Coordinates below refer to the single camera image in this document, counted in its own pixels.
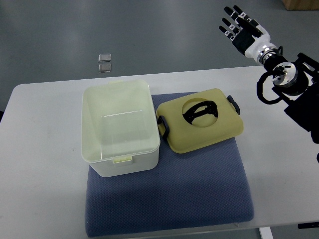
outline blue seat pad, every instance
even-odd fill
[[[188,93],[153,95],[162,102]],[[212,226],[252,220],[254,208],[235,138],[185,154],[161,138],[151,170],[103,178],[89,167],[89,237]]]

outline black clip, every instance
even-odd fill
[[[159,116],[158,118],[158,124],[163,124],[164,128],[165,128],[165,131],[164,131],[164,134],[162,135],[163,136],[163,139],[167,139],[167,136],[169,134],[169,127],[168,127],[168,124],[166,122],[166,119],[164,116]]]

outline black handle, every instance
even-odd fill
[[[163,139],[167,139],[167,136],[169,134],[169,127],[168,127],[168,124],[167,124],[164,116],[159,116],[158,124],[163,124],[165,131],[164,131],[164,134],[162,136],[163,136]]]
[[[231,95],[229,95],[227,97],[227,99],[234,106],[235,111],[237,112],[237,114],[240,115],[240,108],[239,108],[238,104],[234,101],[233,97]]]
[[[202,111],[196,112],[198,108],[203,106],[207,106],[207,107],[203,109]],[[192,106],[188,111],[186,111],[183,114],[183,117],[188,123],[192,124],[195,118],[206,115],[206,114],[214,115],[216,118],[218,117],[217,105],[214,101],[203,101]]]

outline yellow lid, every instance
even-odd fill
[[[190,111],[195,112],[197,117],[189,119],[187,116],[191,115]],[[220,89],[164,102],[159,105],[156,116],[165,119],[169,127],[167,141],[176,153],[186,153],[221,142],[244,130],[243,121]],[[162,123],[159,124],[159,131],[161,135],[165,132]]]

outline robotic hand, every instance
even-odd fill
[[[270,43],[269,33],[255,20],[251,19],[238,6],[225,7],[225,12],[235,21],[222,21],[229,28],[219,29],[232,41],[236,49],[248,58],[253,58],[264,66],[264,73],[257,83],[257,97],[265,104],[276,104],[284,100],[288,107],[284,110],[302,128],[311,132],[314,143],[319,143],[319,63],[305,54],[299,53],[295,62],[287,61],[283,48]],[[306,73],[312,77],[312,85]],[[272,76],[272,90],[279,96],[267,100],[263,96],[263,83]],[[291,100],[287,96],[299,96]]]

